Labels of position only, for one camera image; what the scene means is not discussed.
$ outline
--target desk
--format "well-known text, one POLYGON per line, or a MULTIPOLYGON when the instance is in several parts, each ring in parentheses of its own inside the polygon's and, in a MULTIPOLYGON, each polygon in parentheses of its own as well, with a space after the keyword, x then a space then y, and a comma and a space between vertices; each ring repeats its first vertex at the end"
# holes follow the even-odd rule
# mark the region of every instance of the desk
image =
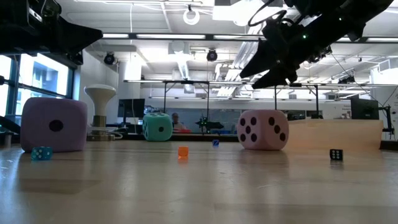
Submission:
POLYGON ((398 154, 239 143, 89 142, 32 162, 0 149, 0 223, 396 223, 398 154), (178 161, 178 146, 190 157, 178 161))

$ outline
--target teal foam die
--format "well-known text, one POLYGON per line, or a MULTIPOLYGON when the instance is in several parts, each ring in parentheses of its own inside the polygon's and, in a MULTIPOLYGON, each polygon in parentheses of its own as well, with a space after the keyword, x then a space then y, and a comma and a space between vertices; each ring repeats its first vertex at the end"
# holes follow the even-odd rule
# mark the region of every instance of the teal foam die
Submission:
POLYGON ((142 122, 142 131, 147 141, 167 141, 173 134, 172 120, 168 114, 147 114, 142 122))

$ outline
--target person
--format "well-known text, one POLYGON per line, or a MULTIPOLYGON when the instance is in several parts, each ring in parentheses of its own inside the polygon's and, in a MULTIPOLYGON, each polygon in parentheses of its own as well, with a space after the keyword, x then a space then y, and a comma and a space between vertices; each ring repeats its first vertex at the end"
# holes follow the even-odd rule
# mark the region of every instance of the person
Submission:
POLYGON ((178 121, 178 113, 172 114, 173 128, 174 129, 186 129, 186 127, 178 121))

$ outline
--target small black die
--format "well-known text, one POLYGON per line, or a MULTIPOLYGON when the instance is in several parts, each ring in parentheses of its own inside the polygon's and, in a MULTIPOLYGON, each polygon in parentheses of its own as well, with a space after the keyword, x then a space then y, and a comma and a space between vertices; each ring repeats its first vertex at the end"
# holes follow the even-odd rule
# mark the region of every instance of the small black die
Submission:
POLYGON ((330 149, 330 159, 336 161, 343 160, 343 150, 342 149, 330 149))

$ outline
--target small orange die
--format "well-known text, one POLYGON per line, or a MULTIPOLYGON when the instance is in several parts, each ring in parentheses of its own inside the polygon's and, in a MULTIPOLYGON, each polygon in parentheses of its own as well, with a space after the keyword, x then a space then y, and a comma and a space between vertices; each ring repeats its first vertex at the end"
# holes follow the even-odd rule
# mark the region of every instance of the small orange die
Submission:
POLYGON ((188 146, 179 146, 178 147, 178 158, 179 159, 187 159, 189 154, 188 146))

